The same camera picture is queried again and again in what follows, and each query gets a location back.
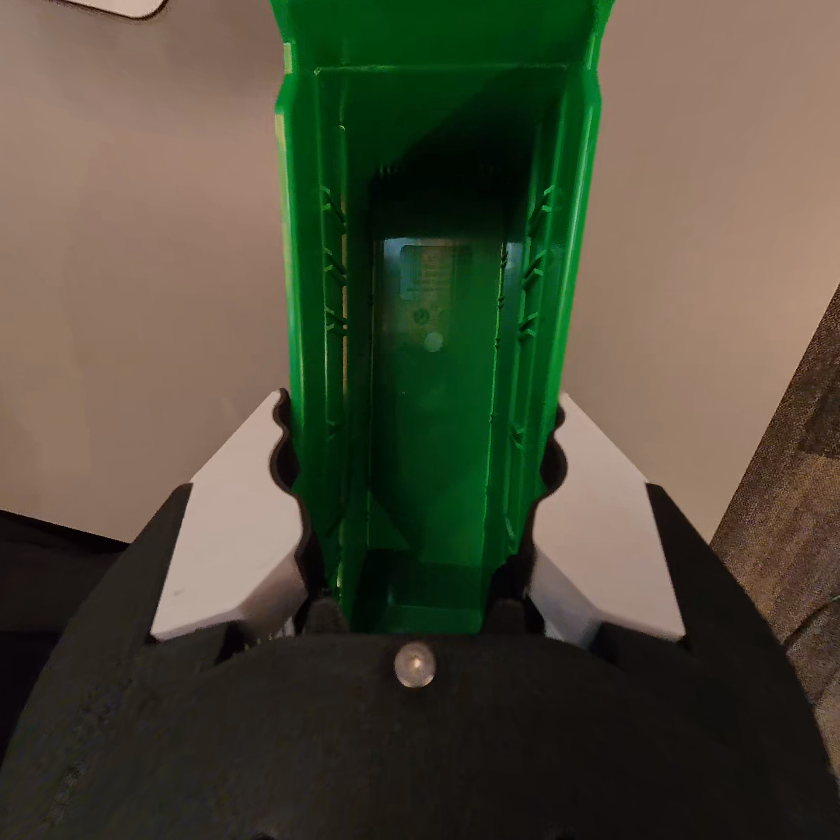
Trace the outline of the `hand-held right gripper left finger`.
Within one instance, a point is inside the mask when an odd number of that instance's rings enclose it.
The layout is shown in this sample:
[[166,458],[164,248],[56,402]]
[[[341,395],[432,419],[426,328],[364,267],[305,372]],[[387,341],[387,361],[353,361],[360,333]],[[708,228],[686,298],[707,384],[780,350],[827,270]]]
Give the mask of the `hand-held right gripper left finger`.
[[151,635],[235,623],[278,636],[329,588],[310,514],[294,491],[291,397],[271,392],[190,481]]

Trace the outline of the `green plastic bin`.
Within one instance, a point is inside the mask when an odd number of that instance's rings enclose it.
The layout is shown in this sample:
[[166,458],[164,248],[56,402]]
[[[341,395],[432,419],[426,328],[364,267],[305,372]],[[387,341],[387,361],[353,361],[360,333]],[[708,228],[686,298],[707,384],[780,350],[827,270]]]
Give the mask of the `green plastic bin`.
[[271,6],[317,587],[357,633],[476,633],[547,489],[614,3]]

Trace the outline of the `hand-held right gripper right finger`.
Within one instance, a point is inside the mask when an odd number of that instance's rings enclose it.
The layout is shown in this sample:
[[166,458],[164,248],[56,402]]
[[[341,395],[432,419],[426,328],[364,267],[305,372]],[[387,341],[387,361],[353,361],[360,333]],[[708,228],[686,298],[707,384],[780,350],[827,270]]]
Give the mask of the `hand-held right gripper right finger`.
[[545,634],[589,647],[603,624],[672,643],[685,625],[644,474],[562,392],[565,476],[537,505],[528,594]]

